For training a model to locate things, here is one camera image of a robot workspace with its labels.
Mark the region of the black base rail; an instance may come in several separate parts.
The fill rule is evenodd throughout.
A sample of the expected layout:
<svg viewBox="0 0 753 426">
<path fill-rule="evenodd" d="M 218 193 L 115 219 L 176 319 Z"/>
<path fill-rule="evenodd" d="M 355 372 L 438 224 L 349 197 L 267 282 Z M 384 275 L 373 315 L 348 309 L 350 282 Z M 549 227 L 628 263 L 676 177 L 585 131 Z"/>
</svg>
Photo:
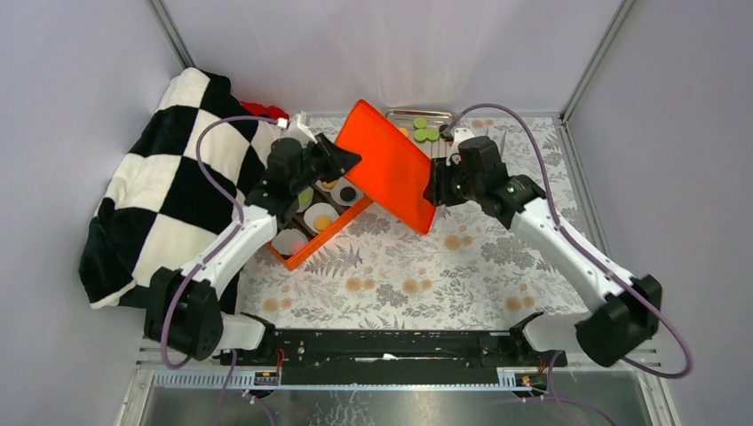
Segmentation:
<svg viewBox="0 0 753 426">
<path fill-rule="evenodd" d="M 564 355 L 535 351 L 519 331 L 278 329 L 239 367 L 281 371 L 285 385 L 492 385 L 498 370 L 537 374 Z"/>
</svg>

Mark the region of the red cloth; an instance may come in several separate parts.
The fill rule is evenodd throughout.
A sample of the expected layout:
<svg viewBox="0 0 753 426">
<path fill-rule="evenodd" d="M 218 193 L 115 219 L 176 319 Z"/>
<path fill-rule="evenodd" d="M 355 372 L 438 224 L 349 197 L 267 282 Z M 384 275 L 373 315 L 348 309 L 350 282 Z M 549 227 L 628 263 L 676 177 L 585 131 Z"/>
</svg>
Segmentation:
<svg viewBox="0 0 753 426">
<path fill-rule="evenodd" d="M 266 106 L 259 103 L 241 101 L 242 107 L 250 114 L 264 116 L 272 120 L 289 119 L 289 114 L 277 106 Z"/>
</svg>

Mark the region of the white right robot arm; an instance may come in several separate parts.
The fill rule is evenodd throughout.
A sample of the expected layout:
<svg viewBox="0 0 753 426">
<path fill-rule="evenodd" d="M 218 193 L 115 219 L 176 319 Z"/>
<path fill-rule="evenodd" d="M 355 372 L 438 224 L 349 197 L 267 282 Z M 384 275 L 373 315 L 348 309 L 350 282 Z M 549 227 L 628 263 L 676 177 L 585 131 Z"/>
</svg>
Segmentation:
<svg viewBox="0 0 753 426">
<path fill-rule="evenodd" d="M 530 366 L 545 351 L 562 350 L 610 367 L 655 335 L 661 284 L 650 275 L 636 278 L 590 244 L 550 208 L 532 178 L 508 173 L 491 138 L 469 138 L 449 157 L 433 159 L 424 197 L 435 206 L 477 203 L 538 250 L 586 306 L 586 312 L 536 314 L 516 324 L 509 352 L 518 364 Z"/>
</svg>

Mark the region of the black white checkered blanket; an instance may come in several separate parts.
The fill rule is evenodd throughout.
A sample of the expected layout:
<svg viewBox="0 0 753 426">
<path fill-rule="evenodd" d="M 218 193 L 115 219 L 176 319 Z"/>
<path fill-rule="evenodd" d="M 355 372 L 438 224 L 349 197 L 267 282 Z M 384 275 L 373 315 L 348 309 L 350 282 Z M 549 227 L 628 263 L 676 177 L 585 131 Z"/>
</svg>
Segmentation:
<svg viewBox="0 0 753 426">
<path fill-rule="evenodd" d="M 194 67 L 174 77 L 89 223 L 78 274 L 90 306 L 144 307 L 154 272 L 193 259 L 231 223 L 280 135 L 228 78 Z"/>
</svg>

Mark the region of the stainless steel tray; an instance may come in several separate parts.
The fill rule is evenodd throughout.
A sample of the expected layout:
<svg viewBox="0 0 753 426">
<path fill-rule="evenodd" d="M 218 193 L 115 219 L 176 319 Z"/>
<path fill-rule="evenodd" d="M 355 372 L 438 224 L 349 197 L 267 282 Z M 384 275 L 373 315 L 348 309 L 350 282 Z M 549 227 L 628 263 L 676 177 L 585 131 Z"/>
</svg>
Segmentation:
<svg viewBox="0 0 753 426">
<path fill-rule="evenodd" d="M 447 112 L 437 112 L 437 111 L 424 111 L 424 110 L 408 110 L 408 109 L 390 109 L 387 110 L 384 113 L 385 118 L 390 121 L 392 124 L 395 125 L 395 127 L 399 130 L 399 128 L 405 128 L 408 130 L 408 136 L 407 138 L 410 139 L 412 142 L 422 145 L 425 143 L 438 143 L 440 141 L 440 131 L 439 127 L 442 124 L 450 124 L 453 119 L 454 115 Z M 423 143 L 417 143 L 413 139 L 413 120 L 417 117 L 423 117 L 427 120 L 427 132 L 428 132 L 428 139 Z"/>
</svg>

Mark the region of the orange tin lid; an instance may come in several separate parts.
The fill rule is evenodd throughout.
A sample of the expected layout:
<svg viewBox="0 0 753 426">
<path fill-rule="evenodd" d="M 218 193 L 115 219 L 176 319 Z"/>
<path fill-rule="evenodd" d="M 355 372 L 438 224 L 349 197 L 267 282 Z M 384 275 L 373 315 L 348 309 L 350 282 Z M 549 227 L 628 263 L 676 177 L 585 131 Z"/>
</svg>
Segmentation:
<svg viewBox="0 0 753 426">
<path fill-rule="evenodd" d="M 426 235 L 436 208 L 424 198 L 432 162 L 364 99 L 347 115 L 335 145 L 361 157 L 345 177 L 416 233 Z"/>
</svg>

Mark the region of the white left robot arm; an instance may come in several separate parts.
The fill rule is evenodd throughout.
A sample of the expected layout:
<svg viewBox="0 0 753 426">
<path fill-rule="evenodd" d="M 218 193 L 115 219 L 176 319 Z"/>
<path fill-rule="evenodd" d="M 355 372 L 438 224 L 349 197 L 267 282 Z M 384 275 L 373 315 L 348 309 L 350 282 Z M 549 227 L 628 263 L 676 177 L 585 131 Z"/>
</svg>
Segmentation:
<svg viewBox="0 0 753 426">
<path fill-rule="evenodd" d="M 163 351 L 173 349 L 190 359 L 241 350 L 253 364 L 270 361 L 274 326 L 250 314 L 223 312 L 221 296 L 246 262 L 291 220 L 306 188 L 343 177 L 361 159 L 322 134 L 306 144 L 294 138 L 275 140 L 237 220 L 177 270 L 161 267 L 153 274 L 146 337 Z"/>
</svg>

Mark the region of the steel tongs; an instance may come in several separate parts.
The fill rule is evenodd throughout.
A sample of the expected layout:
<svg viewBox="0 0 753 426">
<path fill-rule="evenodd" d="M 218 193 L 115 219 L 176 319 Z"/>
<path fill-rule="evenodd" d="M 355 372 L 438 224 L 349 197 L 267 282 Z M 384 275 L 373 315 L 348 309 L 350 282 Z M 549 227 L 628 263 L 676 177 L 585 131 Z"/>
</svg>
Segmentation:
<svg viewBox="0 0 753 426">
<path fill-rule="evenodd" d="M 508 131 L 507 131 L 507 130 L 505 130 L 505 131 L 504 131 L 504 132 L 502 133 L 502 136 L 501 136 L 501 137 L 500 137 L 500 139 L 499 139 L 499 142 L 498 142 L 498 149 L 499 149 L 499 153 L 500 153 L 500 155 L 504 155 L 504 152 L 505 152 L 505 148 L 506 148 L 506 146 L 507 146 L 507 144 L 506 144 L 506 139 L 507 139 L 507 135 L 508 135 Z"/>
</svg>

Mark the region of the pink cookie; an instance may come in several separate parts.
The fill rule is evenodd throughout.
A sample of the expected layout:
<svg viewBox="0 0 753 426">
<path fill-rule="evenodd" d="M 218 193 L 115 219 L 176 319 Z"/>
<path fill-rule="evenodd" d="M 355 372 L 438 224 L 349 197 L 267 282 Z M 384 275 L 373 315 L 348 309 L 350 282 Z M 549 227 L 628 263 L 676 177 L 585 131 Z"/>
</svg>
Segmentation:
<svg viewBox="0 0 753 426">
<path fill-rule="evenodd" d="M 306 241 L 293 241 L 289 246 L 290 254 L 291 255 L 297 254 L 302 249 L 304 249 L 306 245 L 307 245 Z"/>
</svg>

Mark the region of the orange cookie tin box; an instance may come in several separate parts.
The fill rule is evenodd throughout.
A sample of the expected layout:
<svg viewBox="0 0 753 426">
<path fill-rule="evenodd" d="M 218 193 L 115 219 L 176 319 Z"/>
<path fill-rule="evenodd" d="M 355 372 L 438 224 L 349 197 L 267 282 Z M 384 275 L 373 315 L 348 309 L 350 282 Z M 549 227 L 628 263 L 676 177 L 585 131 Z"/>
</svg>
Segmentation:
<svg viewBox="0 0 753 426">
<path fill-rule="evenodd" d="M 297 214 L 280 230 L 282 231 L 284 229 L 298 229 L 299 231 L 303 232 L 309 240 L 305 248 L 294 256 L 281 256 L 272 247 L 271 241 L 267 244 L 267 247 L 270 249 L 270 251 L 274 253 L 278 257 L 278 259 L 280 259 L 282 264 L 290 271 L 293 271 L 300 265 L 302 265 L 304 261 L 314 255 L 314 253 L 322 246 L 324 246 L 327 241 L 334 237 L 346 225 L 350 224 L 366 207 L 372 204 L 372 200 L 365 196 L 364 193 L 363 198 L 353 206 L 347 207 L 336 204 L 330 196 L 330 190 L 323 188 L 321 186 L 321 183 L 322 181 L 315 182 L 312 186 L 306 188 L 299 195 L 299 209 L 297 210 Z M 304 223 L 304 212 L 312 204 L 318 202 L 326 202 L 330 204 L 339 214 L 339 219 L 322 233 L 313 232 Z"/>
</svg>

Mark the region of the floral patterned tablecloth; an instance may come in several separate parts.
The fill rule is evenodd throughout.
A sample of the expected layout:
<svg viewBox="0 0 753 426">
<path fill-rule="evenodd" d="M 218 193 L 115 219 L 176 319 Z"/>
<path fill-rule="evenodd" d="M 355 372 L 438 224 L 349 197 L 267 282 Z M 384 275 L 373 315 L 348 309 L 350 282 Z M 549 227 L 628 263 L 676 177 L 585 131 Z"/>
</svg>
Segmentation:
<svg viewBox="0 0 753 426">
<path fill-rule="evenodd" d="M 473 203 L 438 209 L 426 235 L 374 204 L 293 271 L 259 250 L 242 270 L 236 309 L 278 327 L 502 330 L 584 305 L 538 251 Z"/>
</svg>

